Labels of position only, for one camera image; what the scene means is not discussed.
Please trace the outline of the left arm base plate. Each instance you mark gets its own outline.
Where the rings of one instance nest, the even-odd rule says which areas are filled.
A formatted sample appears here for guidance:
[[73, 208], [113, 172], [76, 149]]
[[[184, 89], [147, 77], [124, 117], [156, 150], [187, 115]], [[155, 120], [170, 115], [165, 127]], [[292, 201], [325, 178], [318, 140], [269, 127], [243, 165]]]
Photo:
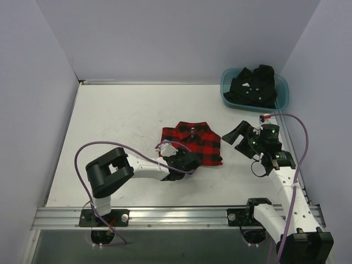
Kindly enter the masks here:
[[[102, 218], [112, 227], [127, 227], [129, 222], [127, 209], [112, 209], [111, 212]], [[81, 210], [79, 224], [80, 227], [104, 227], [105, 224], [94, 214], [92, 209]]]

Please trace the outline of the red black plaid shirt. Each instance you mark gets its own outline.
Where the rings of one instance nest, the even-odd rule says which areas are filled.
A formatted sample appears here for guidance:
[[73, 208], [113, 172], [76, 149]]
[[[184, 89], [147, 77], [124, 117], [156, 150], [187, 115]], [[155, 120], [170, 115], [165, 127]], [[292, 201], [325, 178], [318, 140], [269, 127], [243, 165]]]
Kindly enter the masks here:
[[174, 141], [181, 146], [172, 143], [178, 149], [185, 150], [186, 146], [196, 153], [203, 166], [222, 165], [221, 137], [216, 134], [206, 122], [187, 123], [179, 122], [174, 128], [162, 128], [161, 142]]

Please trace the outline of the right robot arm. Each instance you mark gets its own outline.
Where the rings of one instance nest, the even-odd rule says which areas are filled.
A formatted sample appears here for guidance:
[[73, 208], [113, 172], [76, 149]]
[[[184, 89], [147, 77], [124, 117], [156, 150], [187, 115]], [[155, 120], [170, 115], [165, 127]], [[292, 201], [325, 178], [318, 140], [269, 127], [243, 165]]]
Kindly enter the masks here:
[[292, 154], [282, 149], [278, 125], [261, 118], [258, 127], [243, 120], [222, 140], [265, 169], [280, 199], [284, 216], [280, 216], [267, 198], [250, 198], [244, 211], [244, 221], [260, 224], [276, 245], [276, 263], [326, 263], [334, 240], [314, 217], [298, 181], [298, 165]]

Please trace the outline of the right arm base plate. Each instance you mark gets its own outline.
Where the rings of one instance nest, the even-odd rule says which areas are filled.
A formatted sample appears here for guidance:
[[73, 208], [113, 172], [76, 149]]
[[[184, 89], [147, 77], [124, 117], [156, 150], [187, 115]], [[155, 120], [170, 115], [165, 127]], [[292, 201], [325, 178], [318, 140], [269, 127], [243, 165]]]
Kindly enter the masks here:
[[262, 227], [262, 225], [244, 208], [227, 209], [227, 221], [230, 227]]

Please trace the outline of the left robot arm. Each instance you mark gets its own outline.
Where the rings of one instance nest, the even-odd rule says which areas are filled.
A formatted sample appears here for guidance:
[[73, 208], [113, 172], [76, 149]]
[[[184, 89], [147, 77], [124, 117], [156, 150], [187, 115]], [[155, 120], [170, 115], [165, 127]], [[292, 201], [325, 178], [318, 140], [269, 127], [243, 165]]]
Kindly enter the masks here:
[[194, 152], [179, 150], [172, 156], [146, 160], [128, 155], [122, 147], [114, 148], [85, 167], [93, 195], [91, 219], [98, 226], [111, 221], [111, 195], [130, 179], [181, 180], [200, 165]]

